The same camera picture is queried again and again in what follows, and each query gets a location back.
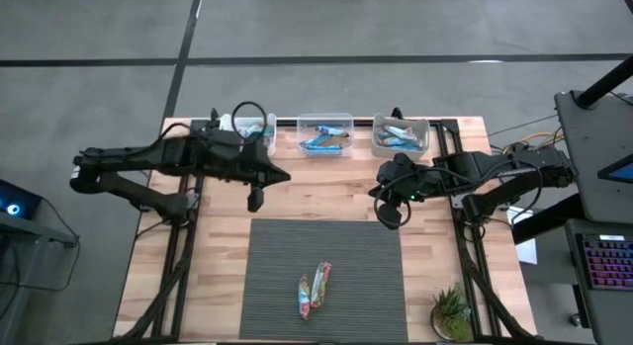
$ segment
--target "gray rug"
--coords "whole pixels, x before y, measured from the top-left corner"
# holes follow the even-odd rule
[[[325,304],[299,316],[298,283],[332,269]],[[255,219],[241,339],[407,342],[400,237],[372,221]]]

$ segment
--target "rgb keyboard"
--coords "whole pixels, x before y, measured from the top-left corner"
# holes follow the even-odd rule
[[[633,291],[633,239],[604,241],[586,235],[581,243],[591,288]]]

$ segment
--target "concrete floor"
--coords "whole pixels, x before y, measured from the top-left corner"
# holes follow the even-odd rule
[[[176,58],[192,0],[0,0],[0,60]],[[619,53],[633,43],[623,0],[203,0],[190,56]],[[345,111],[484,116],[489,131],[553,114],[615,61],[188,67],[175,116],[229,112],[243,100],[278,116]],[[157,134],[174,68],[0,68],[0,176],[51,199],[81,234],[68,290],[35,293],[21,344],[108,339],[138,213],[67,186],[90,145]],[[633,92],[633,84],[622,91]],[[504,145],[552,119],[495,135]],[[547,191],[547,207],[570,191]],[[565,320],[571,288],[527,280],[539,333],[590,342]]]

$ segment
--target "wooden tabletop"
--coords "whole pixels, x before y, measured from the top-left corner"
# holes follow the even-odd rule
[[[459,122],[464,150],[490,153],[481,117],[454,119]],[[167,119],[165,126],[189,121]],[[185,133],[184,129],[172,132]],[[272,160],[292,175],[292,181],[266,188],[264,206],[256,214],[246,210],[249,187],[211,178],[205,181],[181,341],[238,339],[253,218],[376,220],[373,199],[367,192],[376,186],[378,167],[386,159],[372,156],[370,135],[370,128],[356,128],[349,158],[306,159],[297,149],[296,128],[280,128]],[[430,148],[418,163],[430,164],[431,158],[438,155],[437,135],[433,131]],[[149,185],[159,192],[173,193],[178,190],[179,180],[153,172]],[[496,182],[489,182],[480,191],[495,185]],[[429,324],[433,296],[461,283],[462,273],[448,199],[411,204],[411,209],[409,224],[395,231],[400,233],[402,243],[408,339],[433,341],[438,340]],[[505,219],[505,216],[497,213],[495,218]],[[146,214],[141,218],[139,230],[158,221],[155,213]],[[156,295],[168,235],[169,227],[159,226],[136,242],[114,335],[129,330]],[[487,224],[484,245],[495,292],[519,323],[535,334],[536,327],[508,226],[501,222]],[[480,316],[487,329],[482,299],[478,293]],[[167,327],[163,328],[168,329],[171,323],[171,306],[169,303],[165,316]]]

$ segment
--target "potted plant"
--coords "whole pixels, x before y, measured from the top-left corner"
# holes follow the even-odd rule
[[[446,293],[440,292],[439,299],[433,298],[435,307],[431,311],[431,326],[437,336],[449,341],[471,340],[471,310],[461,288],[449,288]]]

